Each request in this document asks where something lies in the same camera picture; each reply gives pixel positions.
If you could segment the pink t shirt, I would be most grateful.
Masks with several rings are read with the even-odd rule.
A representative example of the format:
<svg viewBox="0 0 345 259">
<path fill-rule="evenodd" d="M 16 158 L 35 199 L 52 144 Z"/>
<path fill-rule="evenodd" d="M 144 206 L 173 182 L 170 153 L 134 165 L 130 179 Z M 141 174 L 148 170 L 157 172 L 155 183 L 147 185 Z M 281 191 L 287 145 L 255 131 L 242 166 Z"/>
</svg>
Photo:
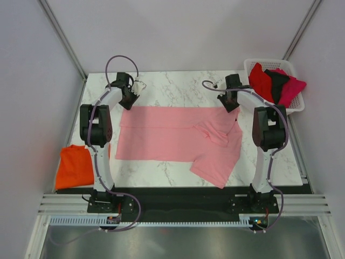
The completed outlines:
<svg viewBox="0 0 345 259">
<path fill-rule="evenodd" d="M 222 107 L 135 106 L 122 114 L 115 157 L 189 162 L 192 173 L 222 189 L 240 158 L 239 112 Z"/>
</svg>

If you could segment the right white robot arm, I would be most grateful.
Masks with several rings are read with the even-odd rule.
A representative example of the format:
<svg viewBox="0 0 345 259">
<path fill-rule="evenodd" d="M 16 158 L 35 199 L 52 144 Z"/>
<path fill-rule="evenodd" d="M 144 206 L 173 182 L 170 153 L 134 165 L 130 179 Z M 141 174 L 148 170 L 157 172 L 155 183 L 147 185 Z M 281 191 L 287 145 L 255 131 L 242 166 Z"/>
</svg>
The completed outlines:
<svg viewBox="0 0 345 259">
<path fill-rule="evenodd" d="M 226 90 L 217 99 L 227 112 L 242 106 L 253 113 L 252 139 L 257 146 L 257 164 L 247 198 L 248 209 L 260 212 L 266 207 L 266 199 L 273 195 L 271 176 L 274 157 L 288 144 L 286 109 L 274 105 L 255 93 L 248 85 L 243 85 L 238 74 L 225 77 Z"/>
</svg>

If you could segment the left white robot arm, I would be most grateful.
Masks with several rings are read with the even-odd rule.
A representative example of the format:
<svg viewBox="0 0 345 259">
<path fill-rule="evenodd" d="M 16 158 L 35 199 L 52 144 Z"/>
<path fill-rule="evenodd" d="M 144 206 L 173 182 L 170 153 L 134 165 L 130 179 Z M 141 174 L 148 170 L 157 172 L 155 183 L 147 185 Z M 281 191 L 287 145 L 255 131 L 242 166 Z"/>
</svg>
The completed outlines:
<svg viewBox="0 0 345 259">
<path fill-rule="evenodd" d="M 136 81 L 125 72 L 118 72 L 116 79 L 109 83 L 104 92 L 92 103 L 83 104 L 79 110 L 79 134 L 88 148 L 92 159 L 94 175 L 93 199 L 100 197 L 99 205 L 106 212 L 118 207 L 115 183 L 111 176 L 109 146 L 113 136 L 111 110 L 120 105 L 130 110 L 139 98 L 132 88 Z"/>
</svg>

